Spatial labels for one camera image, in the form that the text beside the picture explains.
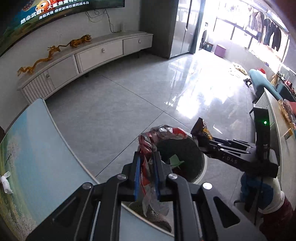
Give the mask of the right hand blue white glove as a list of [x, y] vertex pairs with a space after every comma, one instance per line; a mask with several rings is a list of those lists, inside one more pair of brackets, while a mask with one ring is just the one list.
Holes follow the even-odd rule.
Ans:
[[261, 183], [261, 178], [254, 177], [244, 173], [240, 179], [241, 193], [240, 199], [247, 202], [247, 198], [251, 196], [251, 192], [259, 192], [258, 209], [262, 214], [270, 214], [279, 210], [284, 204], [285, 194], [281, 190], [278, 178], [265, 177]]

